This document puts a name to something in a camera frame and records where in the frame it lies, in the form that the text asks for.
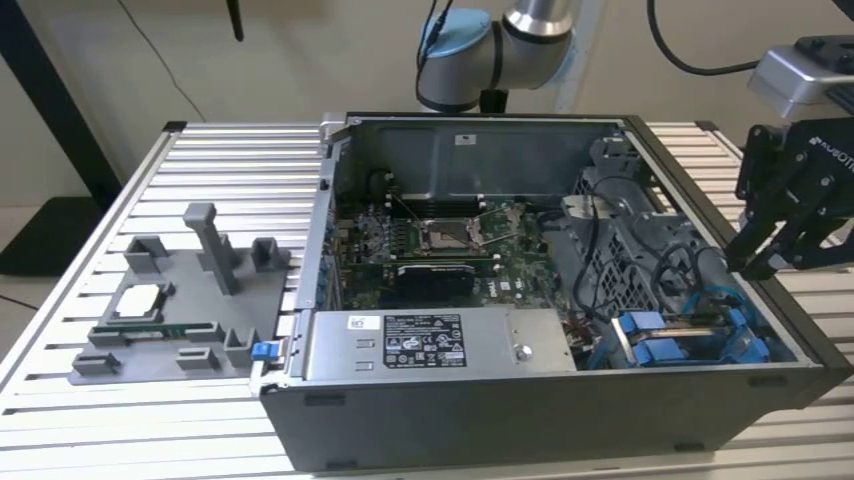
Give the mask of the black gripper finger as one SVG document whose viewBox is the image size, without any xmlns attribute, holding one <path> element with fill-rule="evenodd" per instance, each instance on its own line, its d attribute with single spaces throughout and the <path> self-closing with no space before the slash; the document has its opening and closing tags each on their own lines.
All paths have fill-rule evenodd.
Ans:
<svg viewBox="0 0 854 480">
<path fill-rule="evenodd" d="M 739 230 L 724 248 L 729 272 L 748 274 L 751 261 L 763 242 L 783 222 L 785 202 L 771 193 L 760 193 L 777 180 L 785 130 L 768 125 L 753 125 L 747 134 L 735 197 L 743 202 Z"/>
<path fill-rule="evenodd" d="M 835 163 L 741 165 L 741 276 L 815 270 L 852 262 L 852 241 L 827 237 L 852 217 L 852 171 Z"/>
</svg>

